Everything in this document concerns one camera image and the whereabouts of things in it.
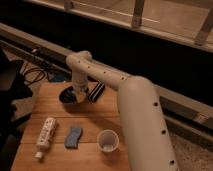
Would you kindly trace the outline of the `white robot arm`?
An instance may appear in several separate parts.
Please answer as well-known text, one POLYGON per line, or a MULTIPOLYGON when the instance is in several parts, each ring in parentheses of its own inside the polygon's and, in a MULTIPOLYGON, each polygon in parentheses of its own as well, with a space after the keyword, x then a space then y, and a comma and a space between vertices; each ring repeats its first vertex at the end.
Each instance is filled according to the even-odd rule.
POLYGON ((66 65, 72 70, 76 93, 88 88, 88 76, 117 92, 131 171, 180 171, 159 96, 150 80, 98 64, 88 51, 68 55, 66 65))

